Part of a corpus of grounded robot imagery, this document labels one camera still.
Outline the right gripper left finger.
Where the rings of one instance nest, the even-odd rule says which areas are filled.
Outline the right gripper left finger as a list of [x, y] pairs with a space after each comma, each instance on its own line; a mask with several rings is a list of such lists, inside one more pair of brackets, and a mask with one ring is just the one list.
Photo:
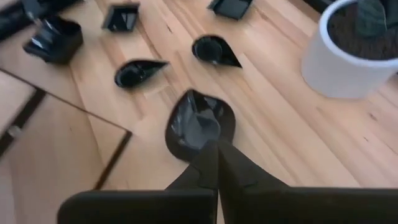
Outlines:
[[215, 224], [218, 146], [208, 141], [163, 190], [90, 190], [62, 203], [57, 224]]

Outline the snake plant in white pot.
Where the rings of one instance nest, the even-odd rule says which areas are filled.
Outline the snake plant in white pot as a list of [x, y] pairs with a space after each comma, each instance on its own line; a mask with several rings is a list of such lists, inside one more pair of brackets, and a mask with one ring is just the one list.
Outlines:
[[339, 9], [358, 0], [336, 0], [321, 14], [303, 53], [301, 72], [308, 86], [330, 98], [364, 98], [398, 72], [398, 58], [368, 60], [341, 50], [331, 39], [328, 22]]

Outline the black teardrop mini plate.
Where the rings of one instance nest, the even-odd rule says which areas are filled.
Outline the black teardrop mini plate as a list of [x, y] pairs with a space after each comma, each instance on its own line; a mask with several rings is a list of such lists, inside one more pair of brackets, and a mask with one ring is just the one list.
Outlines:
[[192, 54], [199, 60], [213, 65], [227, 65], [242, 68], [232, 48], [217, 35], [203, 35], [192, 44]]
[[152, 78], [169, 64], [159, 60], [130, 60], [115, 73], [115, 84], [123, 89], [135, 88]]

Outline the wooden riser shelf black legs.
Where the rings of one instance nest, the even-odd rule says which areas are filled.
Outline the wooden riser shelf black legs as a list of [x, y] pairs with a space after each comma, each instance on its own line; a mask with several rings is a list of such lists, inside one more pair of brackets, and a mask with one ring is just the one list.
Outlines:
[[0, 224], [56, 224], [64, 200], [103, 187], [130, 137], [0, 72]]

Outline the black wavy square mini plate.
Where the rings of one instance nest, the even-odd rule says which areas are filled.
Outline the black wavy square mini plate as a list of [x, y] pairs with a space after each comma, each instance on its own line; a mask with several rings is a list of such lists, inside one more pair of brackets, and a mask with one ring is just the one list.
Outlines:
[[60, 16], [42, 21], [37, 32], [23, 45], [29, 55], [46, 63], [66, 65], [83, 44], [81, 25]]

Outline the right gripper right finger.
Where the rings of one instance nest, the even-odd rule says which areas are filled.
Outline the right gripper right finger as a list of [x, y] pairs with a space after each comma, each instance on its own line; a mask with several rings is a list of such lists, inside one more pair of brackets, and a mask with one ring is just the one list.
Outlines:
[[398, 224], [398, 189], [291, 187], [218, 143], [226, 224]]

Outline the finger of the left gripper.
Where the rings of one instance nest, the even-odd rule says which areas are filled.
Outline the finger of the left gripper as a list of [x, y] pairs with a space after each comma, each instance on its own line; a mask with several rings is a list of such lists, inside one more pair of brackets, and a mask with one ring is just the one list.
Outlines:
[[21, 0], [25, 13], [31, 19], [55, 14], [82, 0]]
[[0, 42], [27, 27], [41, 14], [41, 8], [5, 7], [0, 9]]

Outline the black rounded square mini plate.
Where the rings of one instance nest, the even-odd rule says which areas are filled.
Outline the black rounded square mini plate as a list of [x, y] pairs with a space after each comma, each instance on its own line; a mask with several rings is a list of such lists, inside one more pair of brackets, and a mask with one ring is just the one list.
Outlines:
[[187, 89], [176, 102], [165, 127], [165, 143], [177, 159], [191, 162], [210, 140], [232, 143], [236, 117], [224, 100]]

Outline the black small square mini plate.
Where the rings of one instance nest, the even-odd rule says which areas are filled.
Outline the black small square mini plate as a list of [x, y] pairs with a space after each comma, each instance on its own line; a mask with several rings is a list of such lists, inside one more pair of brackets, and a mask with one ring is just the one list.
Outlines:
[[249, 9], [253, 0], [212, 0], [207, 9], [216, 15], [240, 20]]
[[109, 5], [102, 29], [110, 32], [132, 32], [138, 19], [140, 5], [139, 2]]

